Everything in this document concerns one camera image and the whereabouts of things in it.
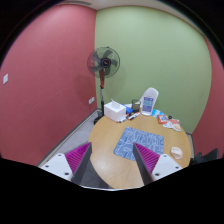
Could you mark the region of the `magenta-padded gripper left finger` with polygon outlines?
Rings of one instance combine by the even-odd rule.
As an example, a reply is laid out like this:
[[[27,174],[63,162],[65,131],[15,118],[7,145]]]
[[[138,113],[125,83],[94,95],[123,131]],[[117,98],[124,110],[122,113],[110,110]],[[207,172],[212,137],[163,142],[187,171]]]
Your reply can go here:
[[[87,142],[66,154],[57,153],[41,169],[80,185],[91,153],[92,143]]]

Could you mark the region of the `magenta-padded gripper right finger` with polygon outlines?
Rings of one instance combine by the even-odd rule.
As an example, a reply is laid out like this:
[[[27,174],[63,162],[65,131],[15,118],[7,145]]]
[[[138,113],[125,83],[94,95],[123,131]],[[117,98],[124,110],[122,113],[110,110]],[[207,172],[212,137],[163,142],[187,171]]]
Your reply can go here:
[[[133,144],[133,154],[145,185],[182,169],[168,154],[159,155],[138,143]]]

